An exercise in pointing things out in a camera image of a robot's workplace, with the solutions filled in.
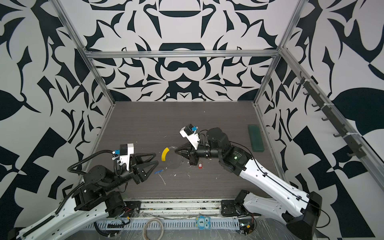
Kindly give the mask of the metal keyring with keys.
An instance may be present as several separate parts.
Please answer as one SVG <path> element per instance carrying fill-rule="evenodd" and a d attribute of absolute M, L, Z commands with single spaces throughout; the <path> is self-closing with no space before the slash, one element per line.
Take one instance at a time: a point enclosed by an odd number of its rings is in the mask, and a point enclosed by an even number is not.
<path fill-rule="evenodd" d="M 177 147 L 168 147 L 169 151 L 165 155 L 165 163 L 168 169 L 177 169 L 183 163 L 183 157 L 176 154 Z"/>

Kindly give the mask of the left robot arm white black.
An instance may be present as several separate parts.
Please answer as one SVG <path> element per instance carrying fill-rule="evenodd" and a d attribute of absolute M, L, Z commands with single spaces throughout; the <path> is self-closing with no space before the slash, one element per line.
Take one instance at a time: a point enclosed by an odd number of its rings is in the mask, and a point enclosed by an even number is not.
<path fill-rule="evenodd" d="M 114 170 L 102 165 L 88 172 L 76 168 L 98 155 L 111 154 Z M 68 172 L 82 175 L 77 185 L 58 208 L 28 227 L 9 231 L 9 240 L 61 240 L 82 228 L 105 218 L 120 217 L 126 203 L 118 188 L 133 180 L 136 184 L 146 181 L 159 164 L 155 153 L 125 154 L 122 150 L 101 150 L 68 167 Z"/>

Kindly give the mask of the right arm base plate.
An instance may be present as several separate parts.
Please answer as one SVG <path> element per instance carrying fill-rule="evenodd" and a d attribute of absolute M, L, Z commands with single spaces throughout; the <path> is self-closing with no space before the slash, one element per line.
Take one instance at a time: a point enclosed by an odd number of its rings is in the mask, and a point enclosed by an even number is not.
<path fill-rule="evenodd" d="M 221 215 L 224 217 L 245 216 L 248 212 L 235 200 L 221 200 Z"/>

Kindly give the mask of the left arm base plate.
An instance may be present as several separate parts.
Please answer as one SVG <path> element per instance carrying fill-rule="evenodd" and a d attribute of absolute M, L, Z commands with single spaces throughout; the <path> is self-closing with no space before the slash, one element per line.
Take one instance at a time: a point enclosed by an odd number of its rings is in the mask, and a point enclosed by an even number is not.
<path fill-rule="evenodd" d="M 136 217 L 141 212 L 141 201 L 125 201 L 121 206 L 118 206 L 109 211 L 109 218 L 132 218 Z"/>

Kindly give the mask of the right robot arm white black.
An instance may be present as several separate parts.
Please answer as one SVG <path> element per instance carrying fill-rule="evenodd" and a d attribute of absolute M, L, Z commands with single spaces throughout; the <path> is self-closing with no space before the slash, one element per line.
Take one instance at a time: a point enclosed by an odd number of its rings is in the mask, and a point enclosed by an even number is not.
<path fill-rule="evenodd" d="M 181 128 L 180 135 L 188 142 L 175 153 L 188 159 L 190 165 L 197 166 L 201 158 L 218 159 L 227 172 L 249 181 L 270 196 L 267 199 L 242 190 L 236 202 L 248 213 L 285 224 L 301 240 L 314 238 L 323 213 L 323 198 L 318 193 L 306 193 L 291 186 L 264 168 L 245 146 L 230 141 L 220 128 L 203 134 L 198 127 L 187 125 Z"/>

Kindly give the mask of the yellow key tag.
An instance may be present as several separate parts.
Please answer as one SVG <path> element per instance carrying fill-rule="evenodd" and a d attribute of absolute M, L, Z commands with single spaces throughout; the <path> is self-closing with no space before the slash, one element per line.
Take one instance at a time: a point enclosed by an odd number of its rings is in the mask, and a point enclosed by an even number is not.
<path fill-rule="evenodd" d="M 165 148 L 165 149 L 163 150 L 162 155 L 161 155 L 161 160 L 162 160 L 162 162 L 165 162 L 165 161 L 167 160 L 167 154 L 168 154 L 169 151 L 170 151 L 169 148 Z"/>

